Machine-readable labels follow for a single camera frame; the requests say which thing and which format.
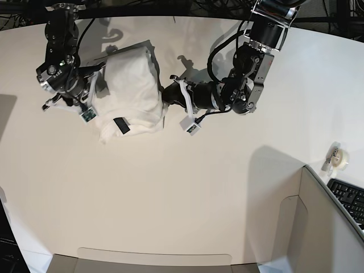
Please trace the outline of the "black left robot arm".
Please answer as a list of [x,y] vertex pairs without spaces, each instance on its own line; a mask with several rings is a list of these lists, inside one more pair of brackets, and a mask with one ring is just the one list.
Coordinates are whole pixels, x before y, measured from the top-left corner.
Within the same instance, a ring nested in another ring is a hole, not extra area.
[[[196,123],[213,114],[254,112],[274,60],[272,52],[282,49],[302,4],[303,1],[256,1],[237,33],[210,53],[207,72],[211,81],[197,83],[172,75],[173,84],[162,92],[163,102],[192,113],[205,110],[205,114],[194,118]],[[227,77],[218,79],[213,73],[213,59],[231,42],[236,43],[233,67]]]

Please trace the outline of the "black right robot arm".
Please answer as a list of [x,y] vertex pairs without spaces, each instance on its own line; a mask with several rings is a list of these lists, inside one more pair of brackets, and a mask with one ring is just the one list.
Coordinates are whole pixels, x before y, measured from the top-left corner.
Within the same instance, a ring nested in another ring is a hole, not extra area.
[[94,19],[82,34],[79,33],[76,19],[80,10],[99,7],[100,1],[44,1],[49,12],[44,34],[47,39],[44,63],[36,69],[40,86],[55,96],[43,106],[47,110],[58,100],[65,101],[68,107],[78,107],[81,113],[91,108],[89,77],[100,71],[106,64],[81,67],[79,49],[81,41]]

